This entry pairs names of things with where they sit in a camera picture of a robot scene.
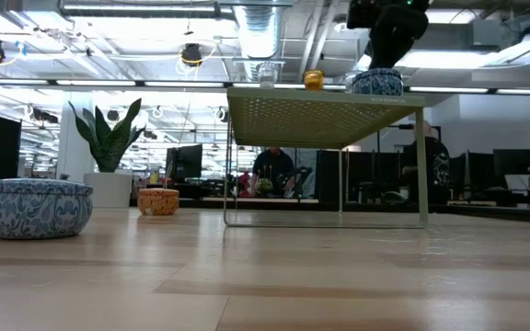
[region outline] wooden floor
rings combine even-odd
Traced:
[[[78,237],[0,240],[0,330],[530,331],[530,223],[226,229],[219,211],[98,210]]]

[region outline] person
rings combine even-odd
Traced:
[[[293,173],[294,161],[279,147],[270,147],[267,151],[259,154],[253,165],[253,176],[251,178],[251,196],[257,194],[256,184],[260,178],[267,178],[273,184],[273,195],[280,196],[294,184],[294,178],[288,180],[284,186],[279,182],[280,175]]]
[[[424,146],[427,163],[427,188],[429,203],[446,204],[449,200],[449,151],[443,143],[432,137],[432,126],[423,125]],[[409,201],[419,201],[419,182],[416,141],[404,148],[402,175],[409,186]]]

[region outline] ceiling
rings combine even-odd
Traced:
[[[79,4],[91,5],[101,1],[84,0]],[[326,20],[347,13],[348,2],[338,1],[334,8],[334,17],[327,17],[329,6],[333,4],[327,1],[324,3],[318,27],[311,27],[317,4],[317,0],[297,0],[293,6],[283,10],[282,24],[279,26],[280,47],[274,57],[274,60],[282,65],[279,74],[281,82],[299,81],[300,64],[305,54],[309,30],[317,28],[315,40],[320,40]],[[512,20],[507,21],[505,25],[500,25],[498,21],[505,17],[517,19],[529,16],[530,1],[476,3],[472,0],[435,0],[428,12],[433,23],[430,31],[434,33],[428,32],[424,40],[419,41],[419,45],[429,45],[434,52],[435,49],[444,48],[447,42],[461,43],[459,40],[448,38],[447,34],[440,35],[443,26],[453,23],[461,27],[470,21],[479,20],[478,16],[482,13],[489,14],[488,21],[496,22],[501,29],[501,44],[508,46],[516,40],[516,29],[521,26],[511,25]],[[232,20],[172,18],[162,17],[160,13],[155,17],[145,18],[118,17],[111,13],[102,17],[91,17],[86,15],[85,11],[82,14],[62,17],[46,10],[0,11],[0,40],[4,42],[6,52],[6,61],[0,65],[0,78],[218,82],[241,82],[247,79],[244,65],[250,59],[243,54],[239,31],[236,22]],[[357,63],[365,65],[362,45],[364,48],[367,31],[337,31],[334,29],[335,25],[329,25],[330,29],[321,52],[323,58],[317,62],[317,69],[322,69],[329,81],[339,83],[343,75]],[[197,69],[182,64],[179,56],[185,44],[189,43],[200,44],[203,62]],[[312,61],[317,43],[312,46],[307,64]],[[445,52],[433,56],[428,62],[420,63],[416,61],[415,56],[425,56],[423,51],[424,49],[413,50],[398,66],[405,84],[530,87],[528,66],[479,69],[470,65],[467,69],[443,68],[450,63],[462,63],[472,56],[476,57],[477,61],[482,61],[481,57],[487,56],[491,51],[462,50],[466,53],[456,57],[451,52]],[[192,94],[183,90],[106,90],[94,91],[93,94],[95,104],[105,114],[110,109],[123,111],[136,98],[143,99],[144,115],[141,116],[147,119],[147,128],[156,133],[157,139],[142,138],[140,143],[136,144],[138,148],[127,153],[124,162],[130,167],[162,165],[165,147],[177,143],[206,143],[204,152],[213,154],[208,158],[204,157],[209,160],[206,168],[222,167],[224,151],[213,144],[225,143],[225,123],[214,115],[219,108],[227,107],[224,91]],[[31,105],[48,111],[60,119],[63,100],[63,91],[59,89],[34,90],[29,87],[0,86],[0,116],[24,121],[22,151],[28,158],[34,159],[34,155],[39,155],[42,160],[46,160],[47,157],[56,156],[59,126],[31,119],[26,106]],[[197,130],[198,133],[191,133],[189,129]],[[249,149],[239,150],[241,158],[247,159],[254,157],[256,152]]]

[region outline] potted plant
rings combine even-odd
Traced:
[[[115,173],[120,160],[128,147],[138,139],[145,128],[132,128],[132,123],[140,111],[142,100],[134,101],[126,117],[111,129],[103,113],[96,107],[96,115],[83,109],[83,118],[75,114],[75,124],[79,134],[89,143],[89,151],[98,164],[99,172],[85,174],[85,183],[93,187],[93,206],[102,208],[127,208],[130,206],[132,177]]]

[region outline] desk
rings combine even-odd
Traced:
[[[423,128],[424,98],[354,95],[329,91],[238,88],[227,90],[229,119],[225,172],[232,167],[232,141],[236,145],[325,148],[339,150],[339,212],[342,212],[342,149],[416,113],[419,168],[420,225],[428,223],[427,177]],[[224,222],[228,186],[225,183]],[[291,220],[271,227],[295,226]]]

